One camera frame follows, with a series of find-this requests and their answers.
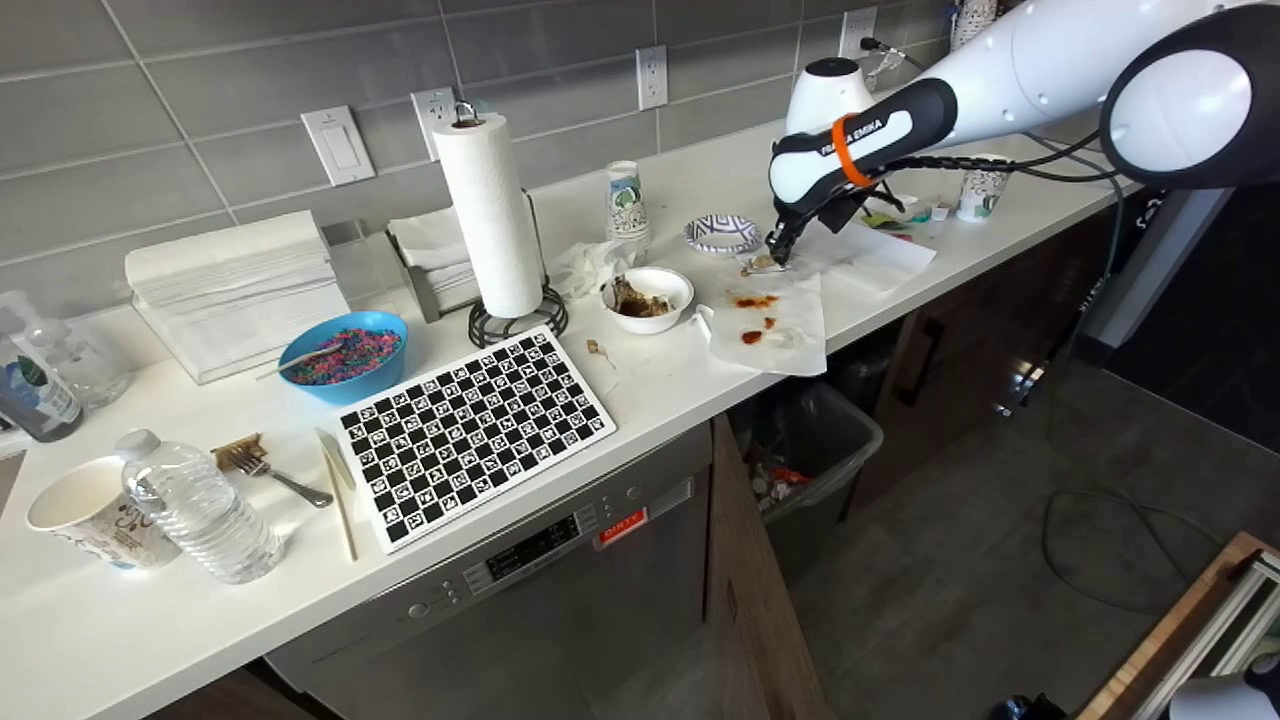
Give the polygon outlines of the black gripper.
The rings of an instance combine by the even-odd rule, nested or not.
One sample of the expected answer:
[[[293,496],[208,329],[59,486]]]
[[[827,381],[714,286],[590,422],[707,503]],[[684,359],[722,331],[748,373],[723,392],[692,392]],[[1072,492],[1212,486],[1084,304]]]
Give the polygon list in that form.
[[[788,265],[795,240],[846,226],[894,160],[940,142],[954,123],[957,93],[943,81],[872,99],[859,75],[800,75],[767,160],[767,257]]]

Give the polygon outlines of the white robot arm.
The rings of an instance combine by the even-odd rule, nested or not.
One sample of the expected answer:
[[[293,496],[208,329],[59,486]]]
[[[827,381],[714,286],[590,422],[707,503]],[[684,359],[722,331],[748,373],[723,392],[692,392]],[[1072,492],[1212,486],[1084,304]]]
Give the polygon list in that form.
[[[1020,0],[869,108],[825,99],[811,123],[792,123],[767,160],[767,253],[783,265],[811,214],[839,231],[878,180],[926,164],[926,148],[1089,108],[1127,180],[1275,184],[1280,0]]]

